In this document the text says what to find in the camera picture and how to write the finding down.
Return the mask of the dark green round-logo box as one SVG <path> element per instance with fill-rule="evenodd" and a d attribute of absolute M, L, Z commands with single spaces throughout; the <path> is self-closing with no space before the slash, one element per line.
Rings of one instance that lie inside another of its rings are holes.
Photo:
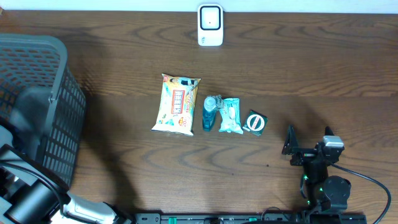
<path fill-rule="evenodd" d="M 243 129 L 255 136 L 261 136 L 267 125 L 268 117 L 251 110 L 244 122 Z"/>

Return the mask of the pale green small packet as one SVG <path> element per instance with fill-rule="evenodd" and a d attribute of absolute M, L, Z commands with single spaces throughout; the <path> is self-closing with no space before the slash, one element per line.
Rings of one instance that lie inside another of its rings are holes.
<path fill-rule="evenodd" d="M 225 98 L 219 112 L 221 115 L 221 126 L 219 132 L 243 134 L 240 119 L 240 99 Z"/>

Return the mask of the teal spray bottle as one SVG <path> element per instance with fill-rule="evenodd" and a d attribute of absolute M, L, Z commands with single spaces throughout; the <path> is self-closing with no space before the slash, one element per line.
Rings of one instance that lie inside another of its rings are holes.
<path fill-rule="evenodd" d="M 203 104 L 203 130 L 210 132 L 215 124 L 216 114 L 222 108 L 221 95 L 207 96 Z"/>

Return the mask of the yellow wet wipes pack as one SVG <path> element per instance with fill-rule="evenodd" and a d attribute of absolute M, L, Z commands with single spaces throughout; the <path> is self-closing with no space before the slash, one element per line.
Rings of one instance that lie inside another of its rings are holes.
<path fill-rule="evenodd" d="M 193 117 L 201 78 L 175 77 L 164 73 L 162 78 L 159 112 L 152 131 L 193 136 Z"/>

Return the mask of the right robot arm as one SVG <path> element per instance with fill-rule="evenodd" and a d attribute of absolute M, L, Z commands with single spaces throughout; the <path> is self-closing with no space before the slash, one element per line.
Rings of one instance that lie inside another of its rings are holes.
<path fill-rule="evenodd" d="M 308 210 L 302 212 L 305 223 L 319 222 L 322 215 L 338 217 L 348 208 L 350 181 L 328 174 L 328 166 L 339 161 L 344 149 L 341 138 L 328 126 L 322 140 L 312 148 L 300 147 L 294 127 L 288 127 L 282 154 L 292 157 L 292 166 L 303 167 L 300 193 L 308 200 Z"/>

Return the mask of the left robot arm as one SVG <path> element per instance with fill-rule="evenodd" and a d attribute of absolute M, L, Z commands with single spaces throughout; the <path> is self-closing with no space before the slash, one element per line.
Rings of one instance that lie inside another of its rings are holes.
<path fill-rule="evenodd" d="M 57 131 L 45 146 L 42 162 L 23 152 L 18 130 L 1 123 L 1 167 L 21 179 L 25 186 L 10 201 L 5 198 L 1 221 L 13 223 L 50 223 L 59 216 L 67 223 L 135 223 L 136 219 L 107 203 L 95 203 L 69 192 L 65 182 L 73 171 L 78 144 Z"/>

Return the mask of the white barcode scanner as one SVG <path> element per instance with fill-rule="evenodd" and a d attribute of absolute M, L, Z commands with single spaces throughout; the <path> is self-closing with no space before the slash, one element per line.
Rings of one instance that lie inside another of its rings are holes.
<path fill-rule="evenodd" d="M 223 8 L 219 4 L 202 4 L 197 10 L 198 44 L 217 47 L 223 43 Z"/>

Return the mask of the grey plastic shopping basket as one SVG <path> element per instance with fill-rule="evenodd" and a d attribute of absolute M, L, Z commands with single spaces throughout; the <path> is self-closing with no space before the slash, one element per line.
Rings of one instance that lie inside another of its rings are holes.
<path fill-rule="evenodd" d="M 17 128 L 21 151 L 71 185 L 86 98 L 52 36 L 1 34 L 1 118 Z"/>

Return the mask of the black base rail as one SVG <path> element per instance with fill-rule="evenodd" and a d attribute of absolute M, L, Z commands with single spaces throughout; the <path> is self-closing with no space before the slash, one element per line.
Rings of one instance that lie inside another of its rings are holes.
<path fill-rule="evenodd" d="M 313 214 L 306 217 L 302 213 L 285 213 L 269 210 L 264 214 L 168 214 L 137 213 L 138 224 L 240 224 L 240 223 L 312 223 L 312 224 L 367 224 L 364 215 Z"/>

